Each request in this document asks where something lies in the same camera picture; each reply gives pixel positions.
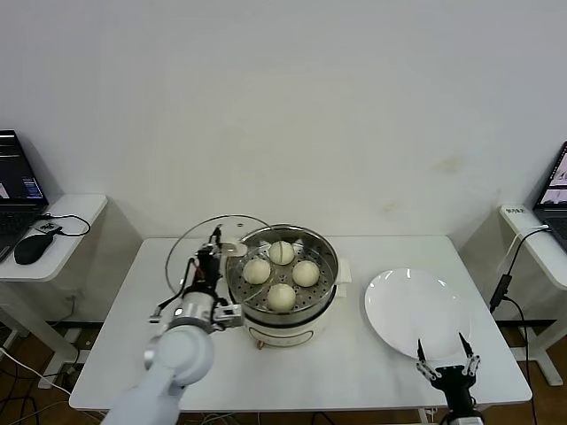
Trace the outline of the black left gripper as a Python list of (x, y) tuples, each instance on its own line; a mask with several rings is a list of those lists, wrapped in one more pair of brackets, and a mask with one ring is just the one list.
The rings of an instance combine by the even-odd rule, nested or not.
[[(221, 224), (214, 228), (211, 234), (211, 243), (221, 245)], [(196, 291), (216, 291), (217, 283), (221, 278), (221, 256), (214, 247), (201, 248), (198, 251), (198, 270), (194, 275), (194, 289)]]

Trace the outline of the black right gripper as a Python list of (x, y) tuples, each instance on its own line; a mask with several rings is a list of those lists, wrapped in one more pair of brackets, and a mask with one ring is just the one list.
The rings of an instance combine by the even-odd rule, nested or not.
[(444, 393), (450, 411), (472, 411), (473, 403), (470, 387), (474, 384), (480, 363), (480, 356), (475, 354), (470, 343), (462, 333), (459, 334), (467, 361), (464, 366), (448, 366), (433, 368), (427, 361), (422, 342), (417, 340), (417, 370), (432, 386)]

